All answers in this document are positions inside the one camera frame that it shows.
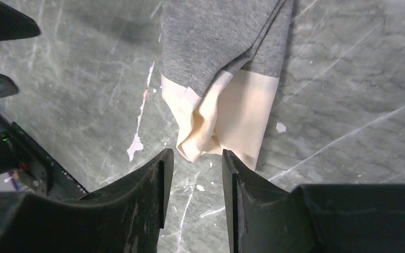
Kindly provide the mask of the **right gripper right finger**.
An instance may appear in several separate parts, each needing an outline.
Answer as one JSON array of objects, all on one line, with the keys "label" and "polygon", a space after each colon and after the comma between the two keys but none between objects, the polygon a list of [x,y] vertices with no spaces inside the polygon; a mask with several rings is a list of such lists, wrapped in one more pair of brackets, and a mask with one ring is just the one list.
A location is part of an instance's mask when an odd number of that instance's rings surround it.
[{"label": "right gripper right finger", "polygon": [[231,252],[405,252],[405,184],[302,184],[285,191],[224,150]]}]

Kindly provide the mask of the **grey underwear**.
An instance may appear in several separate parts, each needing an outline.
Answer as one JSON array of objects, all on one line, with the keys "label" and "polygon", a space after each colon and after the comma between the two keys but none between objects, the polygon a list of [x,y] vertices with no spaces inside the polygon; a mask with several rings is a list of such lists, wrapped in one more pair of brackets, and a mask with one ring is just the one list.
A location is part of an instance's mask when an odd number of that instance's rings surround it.
[{"label": "grey underwear", "polygon": [[165,1],[162,97],[190,162],[230,150],[254,170],[277,92],[293,1]]}]

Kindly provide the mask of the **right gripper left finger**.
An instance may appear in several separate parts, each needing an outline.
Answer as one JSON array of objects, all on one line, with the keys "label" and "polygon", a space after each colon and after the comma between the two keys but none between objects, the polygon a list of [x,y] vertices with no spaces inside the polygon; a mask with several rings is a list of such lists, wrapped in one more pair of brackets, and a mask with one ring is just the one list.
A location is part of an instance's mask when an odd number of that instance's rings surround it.
[{"label": "right gripper left finger", "polygon": [[156,252],[173,150],[80,199],[0,192],[0,252]]}]

